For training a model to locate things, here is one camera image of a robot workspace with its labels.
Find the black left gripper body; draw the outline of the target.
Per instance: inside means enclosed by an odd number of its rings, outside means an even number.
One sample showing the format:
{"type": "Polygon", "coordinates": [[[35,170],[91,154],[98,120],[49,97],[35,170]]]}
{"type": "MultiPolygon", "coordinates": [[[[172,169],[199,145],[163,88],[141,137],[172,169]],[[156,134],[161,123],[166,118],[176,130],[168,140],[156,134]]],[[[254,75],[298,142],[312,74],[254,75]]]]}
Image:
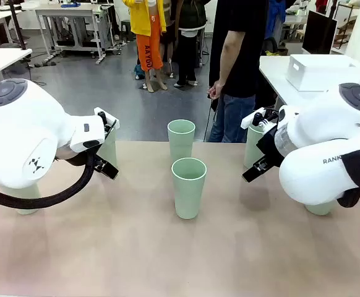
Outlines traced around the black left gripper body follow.
{"type": "Polygon", "coordinates": [[[90,147],[87,149],[87,164],[88,165],[105,165],[106,160],[98,155],[98,151],[102,144],[90,147]]]}

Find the person right hand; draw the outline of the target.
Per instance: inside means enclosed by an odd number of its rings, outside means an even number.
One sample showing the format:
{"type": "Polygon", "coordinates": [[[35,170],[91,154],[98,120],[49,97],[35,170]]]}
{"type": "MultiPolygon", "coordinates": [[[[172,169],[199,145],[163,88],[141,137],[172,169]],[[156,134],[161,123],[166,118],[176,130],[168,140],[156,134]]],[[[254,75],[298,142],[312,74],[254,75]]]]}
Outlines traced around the person right hand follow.
{"type": "Polygon", "coordinates": [[[213,84],[213,86],[208,91],[208,94],[212,100],[216,100],[220,97],[224,85],[225,82],[222,80],[218,80],[213,84]]]}

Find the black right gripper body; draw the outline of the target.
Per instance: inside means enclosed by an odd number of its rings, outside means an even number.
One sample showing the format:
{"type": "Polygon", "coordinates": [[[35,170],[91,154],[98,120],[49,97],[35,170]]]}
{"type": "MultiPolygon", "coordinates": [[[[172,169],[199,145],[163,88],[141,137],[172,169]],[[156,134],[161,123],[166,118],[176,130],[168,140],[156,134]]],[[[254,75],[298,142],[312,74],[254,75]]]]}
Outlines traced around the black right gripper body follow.
{"type": "Polygon", "coordinates": [[[280,167],[285,157],[275,145],[275,135],[278,132],[279,112],[277,110],[262,110],[257,112],[255,122],[263,128],[264,135],[257,142],[257,148],[263,157],[257,161],[260,169],[280,167]]]}

